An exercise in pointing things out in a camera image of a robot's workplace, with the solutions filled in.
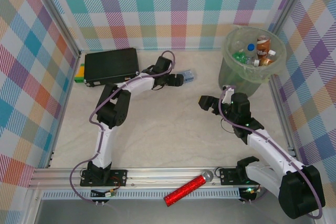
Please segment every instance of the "red glitter tube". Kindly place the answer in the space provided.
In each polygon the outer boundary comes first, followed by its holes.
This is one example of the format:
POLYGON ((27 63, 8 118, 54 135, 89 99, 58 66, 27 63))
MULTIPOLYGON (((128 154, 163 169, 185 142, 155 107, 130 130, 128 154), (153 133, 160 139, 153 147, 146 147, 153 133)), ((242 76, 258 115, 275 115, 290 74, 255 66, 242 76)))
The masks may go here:
POLYGON ((214 174, 211 171, 206 170, 202 175, 199 175, 198 177, 194 178, 192 181, 188 182, 184 186, 168 194, 166 197, 164 197, 164 201, 169 207, 175 202, 179 201, 183 197, 193 192, 194 190, 203 186, 206 182, 211 182, 213 178, 214 174))

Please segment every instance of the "black box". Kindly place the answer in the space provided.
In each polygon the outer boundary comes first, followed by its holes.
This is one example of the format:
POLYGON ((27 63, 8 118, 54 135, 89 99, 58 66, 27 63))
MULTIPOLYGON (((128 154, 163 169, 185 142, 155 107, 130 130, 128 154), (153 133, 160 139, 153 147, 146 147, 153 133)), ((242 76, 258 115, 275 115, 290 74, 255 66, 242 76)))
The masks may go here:
POLYGON ((135 48, 95 52, 85 56, 84 83, 94 87, 128 81, 139 74, 135 48))

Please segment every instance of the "red cylinder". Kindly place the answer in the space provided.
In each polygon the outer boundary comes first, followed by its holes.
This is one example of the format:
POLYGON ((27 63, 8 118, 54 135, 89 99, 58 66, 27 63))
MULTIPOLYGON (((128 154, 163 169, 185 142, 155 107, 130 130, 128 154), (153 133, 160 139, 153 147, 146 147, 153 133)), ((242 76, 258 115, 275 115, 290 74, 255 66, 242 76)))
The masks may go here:
POLYGON ((206 182, 205 178, 202 175, 199 175, 198 177, 194 178, 192 181, 188 182, 184 186, 168 194, 166 197, 164 197, 164 201, 169 207, 178 200, 182 199, 183 197, 193 192, 194 190, 203 186, 205 182, 206 182))

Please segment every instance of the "blue object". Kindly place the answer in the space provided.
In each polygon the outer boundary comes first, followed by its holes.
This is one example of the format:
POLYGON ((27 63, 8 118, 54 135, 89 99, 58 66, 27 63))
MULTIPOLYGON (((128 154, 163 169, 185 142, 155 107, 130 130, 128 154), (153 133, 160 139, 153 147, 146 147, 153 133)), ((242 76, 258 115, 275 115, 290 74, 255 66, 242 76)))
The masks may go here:
POLYGON ((194 80, 194 75, 190 70, 180 72, 179 74, 182 74, 184 77, 183 83, 191 82, 194 80))
POLYGON ((247 46, 247 50, 249 50, 249 51, 253 51, 254 48, 255 48, 254 44, 248 44, 248 46, 247 46))

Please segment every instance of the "green trash bin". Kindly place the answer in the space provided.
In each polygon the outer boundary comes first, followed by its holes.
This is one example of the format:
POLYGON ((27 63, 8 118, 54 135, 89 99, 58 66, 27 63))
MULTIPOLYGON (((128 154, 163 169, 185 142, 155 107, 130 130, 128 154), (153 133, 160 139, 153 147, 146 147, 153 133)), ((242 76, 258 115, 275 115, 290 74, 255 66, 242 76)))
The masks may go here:
POLYGON ((220 67, 219 87, 236 86, 236 92, 254 94, 262 83, 269 81, 272 74, 282 71, 286 64, 286 48, 283 42, 273 33, 256 27, 239 27, 231 31, 225 38, 222 46, 223 61, 220 67), (232 57, 241 49, 247 49, 248 44, 257 45, 257 38, 268 36, 270 49, 275 51, 276 60, 268 66, 254 67, 240 63, 232 57))

